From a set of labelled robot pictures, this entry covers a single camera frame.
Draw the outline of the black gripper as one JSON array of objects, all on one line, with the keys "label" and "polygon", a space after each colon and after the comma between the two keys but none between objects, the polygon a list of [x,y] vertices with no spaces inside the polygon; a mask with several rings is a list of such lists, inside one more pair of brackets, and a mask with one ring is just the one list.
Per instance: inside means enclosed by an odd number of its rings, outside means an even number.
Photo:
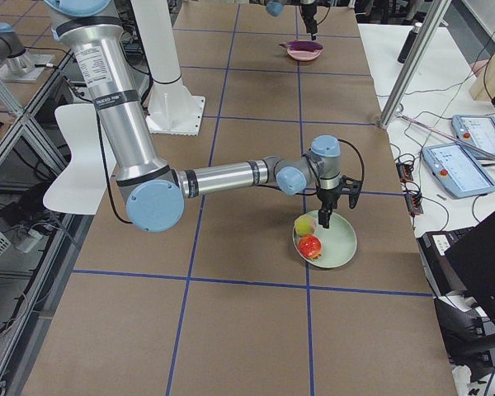
[{"label": "black gripper", "polygon": [[361,194],[361,180],[347,176],[337,179],[322,179],[321,186],[317,187],[316,195],[321,201],[321,209],[318,210],[318,224],[324,229],[329,229],[331,211],[337,208],[337,202],[341,196],[348,196],[349,208],[355,209]]}]

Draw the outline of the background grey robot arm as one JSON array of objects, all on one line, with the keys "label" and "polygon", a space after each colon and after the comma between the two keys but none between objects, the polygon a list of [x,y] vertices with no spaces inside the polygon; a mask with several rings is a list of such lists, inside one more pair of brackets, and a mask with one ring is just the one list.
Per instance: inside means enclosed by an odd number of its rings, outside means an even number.
[{"label": "background grey robot arm", "polygon": [[10,83],[33,83],[40,76],[35,56],[6,22],[0,22],[0,78]]}]

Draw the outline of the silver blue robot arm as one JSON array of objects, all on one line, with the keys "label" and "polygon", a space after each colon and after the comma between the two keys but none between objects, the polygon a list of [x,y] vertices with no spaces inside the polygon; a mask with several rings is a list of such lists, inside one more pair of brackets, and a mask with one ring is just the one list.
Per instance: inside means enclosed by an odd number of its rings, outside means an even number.
[{"label": "silver blue robot arm", "polygon": [[[262,1],[262,4],[269,15],[278,17],[282,13],[284,7],[291,4],[291,1],[265,0]],[[314,0],[300,0],[299,14],[301,15],[305,30],[310,35],[311,40],[316,40],[318,34],[318,23],[315,19],[317,14],[317,2]]]},{"label": "silver blue robot arm", "polygon": [[348,196],[350,206],[357,204],[362,182],[342,175],[340,143],[331,135],[314,139],[295,161],[270,156],[185,171],[171,168],[158,155],[152,133],[196,134],[205,100],[183,84],[167,4],[132,4],[153,83],[147,106],[126,62],[120,43],[123,26],[112,1],[49,1],[47,8],[54,37],[78,62],[100,141],[108,142],[115,155],[116,182],[137,228],[167,230],[181,218],[186,199],[250,186],[273,186],[293,196],[314,184],[323,227],[341,196]]}]

